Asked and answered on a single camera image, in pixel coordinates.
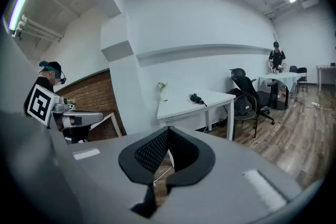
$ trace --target white table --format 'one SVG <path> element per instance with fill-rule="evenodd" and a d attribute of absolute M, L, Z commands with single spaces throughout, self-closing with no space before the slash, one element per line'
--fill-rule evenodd
<path fill-rule="evenodd" d="M 282 84 L 286 86 L 286 99 L 285 102 L 277 101 L 275 104 L 271 104 L 272 109 L 276 110 L 285 110 L 288 107 L 288 94 L 289 90 L 292 91 L 293 87 L 296 86 L 298 79 L 301 78 L 299 74 L 293 73 L 293 72 L 284 72 L 284 73 L 271 73 L 267 75 L 260 76 L 260 85 L 264 81 L 267 81 L 269 79 L 274 79 L 280 81 Z"/>
<path fill-rule="evenodd" d="M 180 99 L 176 98 L 161 101 L 157 117 L 160 126 L 168 126 L 168 122 L 170 121 L 205 112 L 208 130 L 211 131 L 212 126 L 209 118 L 209 110 L 225 105 L 228 111 L 227 138 L 232 140 L 235 95 L 214 91 L 196 91 L 196 94 L 202 98 L 207 106 L 196 104 L 191 101 L 188 96 Z"/>
<path fill-rule="evenodd" d="M 282 84 L 284 84 L 288 90 L 292 90 L 293 86 L 295 87 L 297 84 L 298 79 L 301 78 L 299 74 L 293 73 L 293 72 L 284 72 L 284 73 L 271 73 L 267 75 L 260 76 L 260 85 L 265 80 L 268 79 L 275 79 L 280 81 Z"/>
<path fill-rule="evenodd" d="M 327 66 L 327 65 L 317 66 L 317 85 L 319 86 L 319 91 L 321 91 L 322 70 L 326 70 L 326 69 L 335 69 L 335 68 L 336 68 L 336 67 Z"/>

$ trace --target pipe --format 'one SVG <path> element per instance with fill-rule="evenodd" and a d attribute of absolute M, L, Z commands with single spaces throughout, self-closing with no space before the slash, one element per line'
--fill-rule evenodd
<path fill-rule="evenodd" d="M 72 9 L 68 8 L 67 6 L 63 5 L 61 2 L 59 2 L 58 0 L 52 0 L 54 1 L 58 6 L 60 6 L 61 8 L 63 8 L 64 10 L 66 10 L 68 13 L 74 15 L 77 17 L 77 19 L 79 18 L 79 14 L 77 14 L 75 11 L 73 11 Z"/>
<path fill-rule="evenodd" d="M 51 30 L 48 27 L 45 27 L 45 26 L 43 26 L 41 24 L 38 24 L 37 22 L 35 22 L 35 21 L 31 20 L 31 19 L 28 19 L 24 14 L 22 15 L 22 20 L 25 23 L 27 23 L 29 25 L 32 25 L 32 26 L 35 26 L 36 28 L 39 28 L 41 30 L 44 30 L 45 32 L 47 32 L 49 34 L 52 34 L 52 35 L 54 35 L 54 36 L 56 36 L 58 38 L 63 38 L 63 35 L 61 35 L 60 33 L 57 33 L 57 32 L 55 32 L 54 30 Z"/>
<path fill-rule="evenodd" d="M 114 129 L 115 129 L 115 132 L 117 133 L 117 136 L 118 137 L 122 137 L 122 134 L 120 132 L 120 129 L 119 129 L 119 126 L 118 126 L 118 123 L 117 123 L 117 119 L 116 119 L 116 117 L 114 115 L 114 112 L 112 112 L 111 120 L 112 120 L 112 124 L 114 126 Z"/>
<path fill-rule="evenodd" d="M 19 28 L 19 27 L 16 28 L 15 36 L 16 36 L 16 33 L 17 33 L 18 31 L 23 32 L 23 33 L 27 33 L 27 34 L 29 34 L 29 35 L 32 35 L 32 36 L 35 36 L 35 37 L 39 37 L 39 38 L 42 38 L 42 39 L 45 39 L 45 40 L 60 42 L 59 39 L 51 39 L 51 38 L 47 38 L 47 37 L 45 37 L 45 36 L 40 36 L 40 35 L 38 35 L 38 34 L 29 32 L 29 31 L 24 30 L 24 29 L 21 29 L 21 28 Z"/>
<path fill-rule="evenodd" d="M 27 24 L 25 27 L 28 27 L 28 28 L 30 28 L 31 30 L 33 30 L 33 31 L 35 31 L 35 32 L 38 32 L 38 33 L 40 33 L 40 34 L 42 34 L 42 35 L 44 35 L 44 36 L 47 36 L 47 37 L 49 37 L 49 38 L 56 38 L 56 39 L 59 38 L 59 37 L 57 37 L 57 36 L 55 36 L 55 35 L 52 35 L 52 34 L 50 34 L 50 33 L 48 33 L 48 32 L 45 32 L 45 31 L 43 31 L 43 30 L 41 30 L 41 29 L 39 29 L 39 28 L 36 28 L 36 27 L 34 27 L 34 26 L 32 26 L 32 25 L 29 25 L 29 24 Z"/>

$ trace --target backpack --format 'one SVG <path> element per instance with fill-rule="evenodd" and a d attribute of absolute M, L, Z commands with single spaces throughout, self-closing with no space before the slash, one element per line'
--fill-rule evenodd
<path fill-rule="evenodd" d="M 242 94 L 242 91 L 240 89 L 232 89 L 228 94 L 234 94 L 236 98 L 234 99 L 234 115 L 235 116 L 244 116 L 248 115 L 250 111 L 252 111 L 252 105 L 247 100 L 246 96 Z"/>
<path fill-rule="evenodd" d="M 252 111 L 252 105 L 244 95 L 236 97 L 234 100 L 234 104 L 235 116 L 248 115 L 248 113 Z"/>

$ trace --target black chair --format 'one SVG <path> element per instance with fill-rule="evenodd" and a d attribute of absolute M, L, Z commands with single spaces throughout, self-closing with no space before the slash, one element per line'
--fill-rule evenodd
<path fill-rule="evenodd" d="M 250 111 L 247 115 L 235 115 L 234 116 L 235 122 L 233 126 L 233 137 L 232 137 L 233 141 L 235 140 L 235 131 L 236 131 L 236 125 L 238 121 L 241 121 L 242 123 L 246 120 L 256 121 L 254 125 L 254 128 L 255 128 L 254 138 L 256 138 L 256 135 L 257 135 L 257 128 L 258 128 L 257 100 L 252 94 L 245 92 L 245 91 L 241 91 L 241 92 L 242 92 L 242 95 L 244 95 L 247 98 L 247 100 L 251 103 L 252 111 Z"/>
<path fill-rule="evenodd" d="M 298 72 L 298 68 L 296 66 L 290 66 L 289 72 L 291 72 L 291 73 L 297 73 Z"/>
<path fill-rule="evenodd" d="M 275 124 L 274 119 L 267 114 L 269 114 L 269 110 L 264 109 L 265 106 L 270 106 L 272 102 L 277 102 L 278 97 L 277 93 L 274 93 L 273 86 L 275 86 L 278 81 L 274 80 L 269 83 L 267 86 L 271 87 L 271 93 L 258 91 L 254 89 L 252 82 L 256 81 L 256 79 L 250 80 L 246 77 L 246 73 L 242 68 L 235 68 L 231 70 L 231 78 L 237 84 L 237 86 L 244 92 L 248 92 L 254 96 L 257 101 L 257 116 L 264 116 L 270 120 L 272 120 L 272 125 Z"/>
<path fill-rule="evenodd" d="M 306 88 L 306 91 L 308 92 L 308 83 L 307 83 L 307 69 L 305 67 L 300 67 L 296 73 L 303 74 L 305 73 L 305 76 L 301 76 L 301 78 L 297 82 L 297 92 L 299 92 L 299 88 L 302 87 L 302 91 L 304 88 Z"/>

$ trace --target man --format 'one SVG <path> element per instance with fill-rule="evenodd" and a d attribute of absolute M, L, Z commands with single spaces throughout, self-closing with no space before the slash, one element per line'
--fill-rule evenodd
<path fill-rule="evenodd" d="M 283 51 L 279 50 L 279 43 L 273 43 L 274 50 L 271 51 L 268 57 L 268 62 L 270 63 L 271 71 L 274 72 L 275 70 L 279 70 L 279 66 L 282 67 L 283 60 L 285 60 L 286 56 Z"/>

